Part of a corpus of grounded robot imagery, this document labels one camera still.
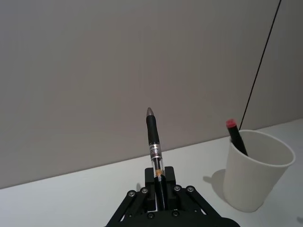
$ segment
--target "screw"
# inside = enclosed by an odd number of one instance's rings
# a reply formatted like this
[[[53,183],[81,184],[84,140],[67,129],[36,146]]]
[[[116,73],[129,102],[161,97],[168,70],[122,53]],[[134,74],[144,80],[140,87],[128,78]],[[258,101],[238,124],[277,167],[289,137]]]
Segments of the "screw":
[[[179,216],[179,212],[178,212],[178,211],[176,211],[176,210],[174,210],[174,211],[172,212],[172,216],[174,216],[174,217],[178,217],[178,216]]]
[[[153,219],[155,217],[154,213],[148,213],[147,218],[148,219]]]
[[[131,192],[128,193],[128,196],[133,197],[134,195],[135,195],[135,193],[133,191],[131,191]]]
[[[176,192],[178,192],[178,191],[181,190],[181,188],[180,188],[180,186],[176,185],[176,186],[174,187],[174,190],[175,190]]]
[[[194,191],[194,188],[193,188],[193,187],[188,187],[188,188],[187,188],[187,191],[188,191],[188,192],[193,192],[193,191]]]
[[[147,188],[142,188],[141,192],[142,192],[142,193],[147,193],[148,190],[147,190]]]

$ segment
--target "gray wall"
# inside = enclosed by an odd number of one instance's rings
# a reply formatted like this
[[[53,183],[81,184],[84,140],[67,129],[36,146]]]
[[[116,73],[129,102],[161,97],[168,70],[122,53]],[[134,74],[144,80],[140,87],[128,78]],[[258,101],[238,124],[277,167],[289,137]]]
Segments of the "gray wall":
[[[243,128],[303,117],[303,1],[283,0],[268,42]]]
[[[277,5],[1,1],[0,187],[147,155],[148,106],[164,150],[227,135]]]

